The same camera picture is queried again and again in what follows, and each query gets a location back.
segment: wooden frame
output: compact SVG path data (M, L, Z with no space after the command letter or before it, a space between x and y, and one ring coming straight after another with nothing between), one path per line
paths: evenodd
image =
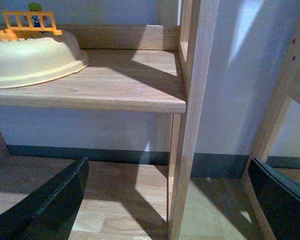
M184 20L185 6L189 3L188 1L183 2L182 10L182 23L190 22L186 62L183 64L185 56L180 55L188 103L186 113L181 116L180 120L169 215L169 238L171 240L177 240L180 236L219 6L219 0L192 0L190 2L191 15L186 15L190 21ZM186 35L187 31L188 25L181 25L181 35Z
M182 20L179 38L179 27L162 27L162 26L100 26L88 27L83 29L71 25L65 26L65 29L75 32L79 38L81 47L85 48L105 48L105 49L142 49L142 50L179 50L182 75L184 80L184 88L186 92L187 105L186 108L183 99L175 100L180 105L179 110L170 109L167 105L164 109L156 107L154 112L173 114L171 143L170 143L170 166L169 166L169 185L170 185L170 213L169 213L169 239L178 240L180 235L181 223L184 215L184 207L187 197L187 190L190 181L193 157L201 109L204 99L205 86L208 75L210 62L210 54L214 37L214 30L218 12L219 0L183 0L182 3ZM108 33L108 38L103 38L101 42L96 42L94 33L96 29L103 29ZM133 38L136 33L146 31L148 37L142 36L139 44L125 44L118 40ZM113 39L113 33L121 33ZM22 93L22 90L3 90L0 91L0 105L10 106L29 106L31 97L28 93ZM33 97L33 100L44 100L45 96L40 94ZM72 101L62 103L60 99L53 98L58 102L60 108L71 108ZM85 100L84 104L92 104L90 99ZM121 107L114 107L113 102L108 100L104 104L112 106L110 110L120 110ZM53 105L36 105L34 107L54 107ZM74 107L74 109L97 109L96 103L89 108L87 105ZM140 108L137 111L152 112L149 106ZM3 138L0 134L0 159L3 155L8 154L7 147L3 143Z
M300 104L300 20L242 176L242 183L266 240L275 240L276 237L258 203L248 174L248 167L252 158L267 161L292 100Z

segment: dark baseboard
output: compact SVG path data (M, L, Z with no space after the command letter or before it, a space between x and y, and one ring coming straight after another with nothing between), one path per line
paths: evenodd
M12 155L58 159L81 159L90 161L147 164L168 166L169 153L163 151L105 150L72 147L8 145ZM195 153L192 177L240 179L248 156L229 154Z
M269 156L266 163L273 168L300 169L300 157Z
M240 179L248 155L195 153L191 177Z
M255 158L248 173L276 239L300 240L300 184Z
M124 164L168 166L169 153L164 151L106 150L74 147L7 145L15 156L32 156L55 159L81 159Z

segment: lower shelf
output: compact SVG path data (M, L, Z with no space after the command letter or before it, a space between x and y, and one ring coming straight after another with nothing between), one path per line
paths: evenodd
M0 163L0 214L72 160L12 156ZM70 240L167 239L168 167L89 162Z

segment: wooden upright post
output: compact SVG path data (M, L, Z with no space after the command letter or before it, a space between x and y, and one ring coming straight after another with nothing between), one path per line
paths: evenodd
M191 15L186 14L186 16L190 17L190 29L186 61L183 63L182 72L187 94L187 110L180 120L169 219L170 240L178 240L180 235L208 75L218 5L219 0L192 0ZM186 34L183 31L187 31L187 27L181 26L181 35Z

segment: skirting board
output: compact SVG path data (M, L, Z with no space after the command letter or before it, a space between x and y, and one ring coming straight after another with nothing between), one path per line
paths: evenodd
M12 155L58 159L80 159L87 156L90 161L147 164L167 166L169 153L164 151L106 150L71 147L8 145ZM229 154L195 153L192 177L240 179L248 156Z
M75 35L82 49L178 49L180 26L57 24Z
M123 164L146 164L167 166L169 153L163 151L107 150L73 147L7 145L11 155L55 159L81 159Z
M300 157L269 156L266 163L273 168L300 169Z

